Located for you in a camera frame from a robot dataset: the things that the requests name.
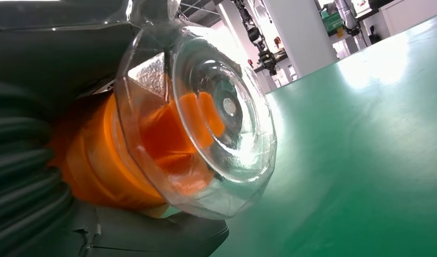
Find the transparent dust bin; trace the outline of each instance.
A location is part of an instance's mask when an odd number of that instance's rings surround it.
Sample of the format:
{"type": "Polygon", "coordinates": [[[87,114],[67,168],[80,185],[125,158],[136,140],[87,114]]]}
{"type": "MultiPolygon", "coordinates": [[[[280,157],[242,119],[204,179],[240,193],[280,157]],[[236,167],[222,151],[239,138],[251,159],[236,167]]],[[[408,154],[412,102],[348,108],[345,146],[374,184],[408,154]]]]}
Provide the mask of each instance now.
{"type": "Polygon", "coordinates": [[[269,105],[234,51],[186,21],[145,26],[115,83],[132,172],[171,205],[212,219],[257,201],[274,171],[269,105]]]}

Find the green floor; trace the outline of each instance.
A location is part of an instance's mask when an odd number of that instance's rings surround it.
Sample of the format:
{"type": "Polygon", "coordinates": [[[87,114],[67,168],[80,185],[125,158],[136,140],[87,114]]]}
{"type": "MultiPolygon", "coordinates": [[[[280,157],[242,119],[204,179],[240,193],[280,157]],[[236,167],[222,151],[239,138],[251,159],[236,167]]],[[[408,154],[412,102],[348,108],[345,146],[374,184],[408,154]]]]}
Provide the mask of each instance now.
{"type": "Polygon", "coordinates": [[[219,256],[437,256],[437,17],[271,92],[260,202],[219,256]]]}

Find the metal pipe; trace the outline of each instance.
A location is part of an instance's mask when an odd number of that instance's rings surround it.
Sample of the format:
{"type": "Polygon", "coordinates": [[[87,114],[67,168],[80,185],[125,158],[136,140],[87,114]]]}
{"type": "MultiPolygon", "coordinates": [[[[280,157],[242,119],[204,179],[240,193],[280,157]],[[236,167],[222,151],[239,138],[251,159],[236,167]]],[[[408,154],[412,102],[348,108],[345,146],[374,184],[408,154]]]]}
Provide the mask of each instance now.
{"type": "Polygon", "coordinates": [[[210,11],[210,10],[206,10],[206,9],[204,9],[204,8],[199,8],[199,7],[196,7],[196,6],[193,6],[193,5],[184,4],[184,3],[181,3],[181,5],[183,5],[183,6],[188,6],[188,7],[190,7],[190,8],[198,9],[198,10],[205,11],[205,12],[210,12],[210,13],[213,13],[213,14],[216,14],[216,15],[220,15],[220,14],[217,13],[217,12],[213,12],[213,11],[210,11]]]}
{"type": "Polygon", "coordinates": [[[192,5],[194,5],[194,6],[196,6],[199,2],[200,2],[201,0],[198,0],[198,1],[196,1],[195,3],[193,3],[192,5]]]}

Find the orange plastic part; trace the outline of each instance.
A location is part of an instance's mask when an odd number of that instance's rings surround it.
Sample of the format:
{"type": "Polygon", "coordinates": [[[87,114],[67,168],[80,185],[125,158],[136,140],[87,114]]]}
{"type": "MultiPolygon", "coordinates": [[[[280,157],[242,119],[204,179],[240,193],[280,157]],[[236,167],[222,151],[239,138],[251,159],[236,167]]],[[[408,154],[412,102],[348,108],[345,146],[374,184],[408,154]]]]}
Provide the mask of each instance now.
{"type": "MultiPolygon", "coordinates": [[[[225,130],[212,97],[187,94],[180,101],[189,106],[191,118],[198,121],[202,146],[212,144],[209,129],[219,136],[225,130]]],[[[174,102],[140,120],[141,141],[162,168],[172,187],[191,195],[210,183],[214,174],[199,157],[185,132],[174,102]]],[[[100,94],[77,101],[55,126],[50,146],[56,152],[52,164],[63,172],[73,194],[82,200],[104,206],[145,210],[165,204],[165,200],[141,173],[125,149],[113,95],[100,94]]]]}
{"type": "MultiPolygon", "coordinates": [[[[138,176],[133,162],[124,164],[126,153],[119,153],[112,129],[117,122],[113,95],[94,95],[77,101],[55,126],[50,143],[64,180],[73,194],[82,200],[104,206],[145,210],[165,204],[165,200],[147,181],[138,176]]],[[[116,141],[124,145],[120,129],[116,141]]]]}

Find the robotic arm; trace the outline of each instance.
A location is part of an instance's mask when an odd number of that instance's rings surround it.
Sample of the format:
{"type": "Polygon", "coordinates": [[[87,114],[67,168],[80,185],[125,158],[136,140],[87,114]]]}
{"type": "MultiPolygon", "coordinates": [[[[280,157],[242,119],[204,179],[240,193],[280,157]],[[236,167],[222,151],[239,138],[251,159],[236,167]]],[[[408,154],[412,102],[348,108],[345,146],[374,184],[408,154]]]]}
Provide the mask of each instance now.
{"type": "Polygon", "coordinates": [[[350,8],[348,2],[346,0],[335,0],[335,4],[337,5],[338,13],[345,25],[346,32],[351,36],[357,36],[360,31],[360,25],[355,19],[355,14],[350,8]]]}
{"type": "Polygon", "coordinates": [[[247,31],[248,38],[250,41],[258,48],[258,56],[261,66],[269,70],[269,74],[274,76],[277,74],[275,70],[275,65],[277,61],[275,56],[266,47],[266,41],[264,35],[261,34],[260,30],[256,27],[255,22],[250,16],[247,8],[245,7],[244,0],[231,0],[239,10],[240,16],[242,18],[242,23],[244,24],[245,30],[247,31]]]}

